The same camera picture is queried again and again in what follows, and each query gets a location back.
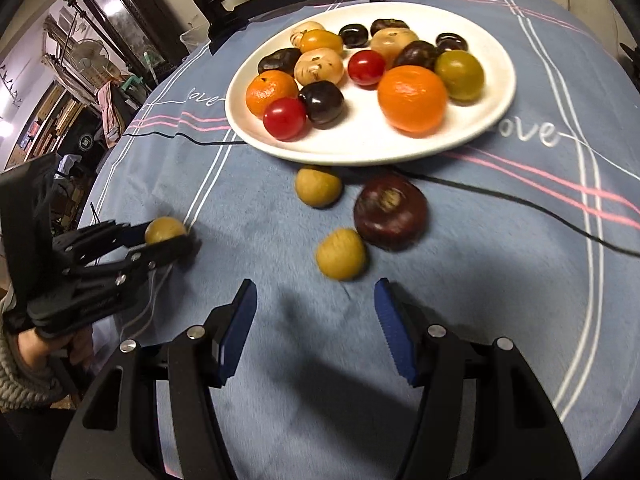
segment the blue gripper pad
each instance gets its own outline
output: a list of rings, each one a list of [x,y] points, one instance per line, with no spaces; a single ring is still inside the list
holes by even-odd
[[[418,369],[414,343],[411,341],[400,313],[396,309],[396,300],[386,278],[382,278],[376,283],[373,300],[382,332],[385,333],[386,344],[389,346],[391,356],[396,363],[396,369],[411,386],[415,386],[418,378]]]
[[[254,322],[258,304],[258,290],[255,283],[245,280],[233,304],[236,306],[236,311],[218,349],[218,363],[220,365],[218,377],[221,384],[225,384],[226,380],[236,373],[251,323]]]

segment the small round fruit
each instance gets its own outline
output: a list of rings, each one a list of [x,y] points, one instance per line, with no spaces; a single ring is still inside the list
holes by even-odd
[[[306,110],[296,97],[283,97],[267,106],[262,123],[275,139],[293,140],[305,127]]]
[[[385,74],[386,61],[373,50],[361,50],[351,56],[347,65],[349,77],[356,85],[372,86]]]
[[[291,29],[289,39],[291,44],[296,48],[300,48],[300,40],[302,40],[302,36],[305,35],[305,32],[310,30],[324,30],[324,27],[318,22],[305,22],[300,23],[297,27]]]
[[[369,41],[369,31],[367,27],[359,23],[345,25],[338,33],[342,38],[344,46],[347,48],[358,48],[365,46]]]
[[[398,57],[394,66],[401,65],[415,65],[423,66],[429,70],[433,70],[438,59],[438,51],[431,44],[426,41],[412,41],[409,43]]]
[[[330,48],[336,54],[341,54],[344,50],[344,44],[340,36],[328,30],[316,28],[315,30],[305,32],[300,40],[300,50],[302,53],[311,52],[318,48]]]
[[[344,74],[342,58],[330,48],[318,48],[300,56],[294,69],[296,79],[302,86],[316,81],[338,84]]]
[[[409,25],[402,20],[394,20],[393,18],[384,20],[383,18],[379,18],[371,23],[371,37],[373,38],[383,28],[409,28]]]
[[[386,66],[393,66],[396,57],[412,41],[417,41],[417,34],[408,28],[383,28],[371,40],[370,47],[385,58]]]
[[[436,74],[442,78],[449,96],[456,101],[475,101],[482,94],[482,65],[464,50],[451,50],[442,54],[436,62]]]
[[[171,216],[156,218],[146,227],[145,242],[157,244],[187,234],[187,228],[179,220]]]
[[[443,32],[436,38],[436,46],[440,47],[441,44],[445,44],[446,47],[443,52],[447,50],[469,50],[469,46],[462,36],[455,34],[454,32]]]
[[[339,282],[356,278],[367,265],[367,251],[353,229],[338,229],[316,249],[316,263],[326,277]]]
[[[329,81],[306,85],[298,98],[305,105],[306,116],[313,124],[330,123],[340,115],[344,105],[342,92]]]
[[[392,68],[378,84],[378,104],[386,120],[409,137],[424,137],[436,129],[447,102],[442,79],[421,66]]]
[[[289,74],[267,70],[257,75],[246,89],[246,106],[256,117],[262,117],[267,106],[283,97],[296,97],[298,85]]]
[[[362,189],[353,221],[363,240],[387,251],[415,244],[427,227],[427,199],[407,179],[384,174]]]
[[[311,207],[331,205],[342,193],[342,181],[329,171],[317,166],[302,168],[296,175],[296,194]]]
[[[258,62],[258,74],[267,70],[281,70],[290,76],[293,76],[293,69],[302,55],[299,48],[281,48],[272,52],[268,56],[264,56]]]

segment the red cherry tomato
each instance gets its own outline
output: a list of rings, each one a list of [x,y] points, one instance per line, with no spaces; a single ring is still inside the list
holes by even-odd
[[[267,106],[262,123],[278,140],[295,139],[305,127],[305,105],[295,97],[278,99]]]
[[[356,85],[371,86],[380,82],[385,73],[386,61],[373,50],[356,52],[347,66],[349,77]]]

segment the pink cloth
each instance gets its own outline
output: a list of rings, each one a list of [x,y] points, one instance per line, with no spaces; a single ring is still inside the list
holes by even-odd
[[[111,103],[111,82],[98,91],[98,103],[102,110],[102,129],[107,141],[107,148],[115,146],[123,134],[123,123]]]

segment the pink stripe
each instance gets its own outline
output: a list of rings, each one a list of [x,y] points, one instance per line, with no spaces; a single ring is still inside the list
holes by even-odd
[[[219,117],[217,119],[201,119],[201,118],[198,118],[195,115],[190,114],[188,112],[182,112],[182,115],[189,116],[189,117],[195,119],[196,121],[198,121],[200,123],[218,123],[220,121],[226,121],[226,117]],[[148,118],[144,119],[143,121],[142,120],[131,121],[131,124],[133,124],[133,123],[147,123],[147,122],[152,121],[154,119],[171,119],[172,121],[179,121],[180,117],[173,117],[173,116],[169,116],[169,115],[154,115],[154,116],[151,116],[151,117],[148,117]]]
[[[574,207],[577,207],[578,209],[581,209],[583,211],[586,211],[589,214],[592,214],[594,216],[599,216],[600,218],[604,218],[605,220],[611,220],[612,222],[616,222],[618,224],[623,224],[623,225],[627,225],[629,227],[633,227],[634,229],[638,229],[640,230],[640,224],[630,218],[626,218],[624,216],[620,216],[620,215],[615,215],[613,213],[607,213],[605,211],[598,211],[596,209],[593,209],[591,207],[585,206],[584,204],[577,202],[563,194],[557,193],[547,187],[544,186],[540,186],[540,184],[537,184],[535,182],[533,182],[532,180],[529,180],[528,178],[524,178],[522,176],[519,176],[516,173],[512,173],[511,171],[505,170],[504,168],[501,168],[500,166],[496,166],[495,164],[492,164],[491,162],[487,162],[486,160],[482,160],[481,158],[477,158],[474,156],[468,156],[468,155],[460,155],[459,153],[454,153],[454,152],[446,152],[446,153],[441,153],[441,155],[443,156],[448,156],[450,158],[458,158],[459,160],[466,160],[467,162],[472,162],[474,164],[479,164],[480,166],[485,166],[487,168],[491,168],[492,170],[497,170],[500,171],[501,173],[504,173],[506,175],[512,176],[513,178],[524,182],[525,184],[528,184],[531,187],[534,187],[536,189],[539,189],[540,191],[542,191],[543,193],[546,193],[548,195],[551,195],[554,198],[557,198],[558,200],[561,200],[562,202],[565,202],[569,205],[572,205]]]
[[[218,130],[228,130],[229,126],[216,126],[215,128],[199,128],[195,124],[191,124],[189,121],[185,121],[184,119],[180,119],[177,123],[165,123],[164,121],[156,121],[155,123],[145,124],[144,126],[138,126],[139,128],[149,128],[151,126],[157,126],[158,124],[163,124],[164,126],[172,126],[175,128],[178,124],[186,124],[193,130],[198,132],[216,132]]]
[[[559,25],[560,27],[563,27],[563,28],[568,28],[569,30],[573,30],[574,32],[579,32],[580,34],[583,34],[588,38],[593,39],[590,34],[581,30],[580,28],[575,27],[575,25],[572,25],[571,23],[568,23],[568,22],[564,22],[563,20],[559,20],[558,18],[555,18],[553,16],[549,16],[548,14],[542,14],[541,12],[536,12],[535,10],[526,9],[525,7],[508,5],[501,2],[500,0],[468,0],[468,1],[482,3],[482,4],[492,4],[500,7],[509,7],[509,8],[513,7],[513,9],[521,10],[524,14],[528,14],[529,16],[533,16],[534,18],[538,18],[545,22]]]
[[[575,189],[576,191],[580,191],[582,193],[588,193],[590,195],[600,196],[602,198],[607,198],[608,200],[613,200],[614,202],[619,202],[633,209],[636,213],[640,215],[640,209],[638,209],[634,204],[629,202],[629,200],[627,200],[623,196],[610,193],[609,191],[603,191],[601,189],[593,189],[591,187],[580,186],[579,184],[576,184],[569,180],[565,180],[551,173],[547,173],[546,171],[539,170],[538,168],[526,166],[525,164],[519,164],[518,162],[514,162],[513,160],[509,160],[508,158],[502,158],[501,156],[494,155],[493,153],[485,152],[483,150],[478,150],[478,148],[473,148],[471,146],[466,146],[466,147],[470,150],[474,150],[475,152],[483,153],[486,156],[490,156],[495,160],[500,160],[501,162],[504,162],[505,164],[509,164],[510,166],[520,168],[521,170],[524,170],[524,171],[529,171],[530,173],[538,174],[539,176],[543,176],[545,178],[548,178],[549,180],[553,180],[558,184],[562,184],[563,186],[567,186],[571,189]]]

